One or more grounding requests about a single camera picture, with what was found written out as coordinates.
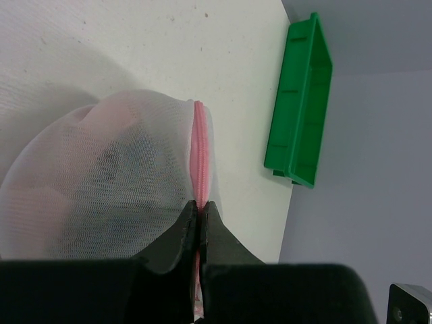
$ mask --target translucent mesh fabric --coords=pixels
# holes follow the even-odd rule
[[[2,259],[129,257],[193,199],[194,102],[121,92],[57,120],[0,187]]]

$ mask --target table surface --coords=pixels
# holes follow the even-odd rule
[[[278,262],[292,186],[263,159],[289,24],[280,0],[2,1],[0,12],[0,181],[71,108],[131,88],[201,100],[224,223]]]

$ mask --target mesh bag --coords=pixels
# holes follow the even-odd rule
[[[147,90],[46,127],[0,187],[2,259],[130,257],[217,198],[209,112]]]

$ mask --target pink trim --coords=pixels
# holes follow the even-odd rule
[[[210,162],[207,117],[204,105],[200,101],[195,101],[189,168],[196,205],[198,210],[202,211],[209,199]]]

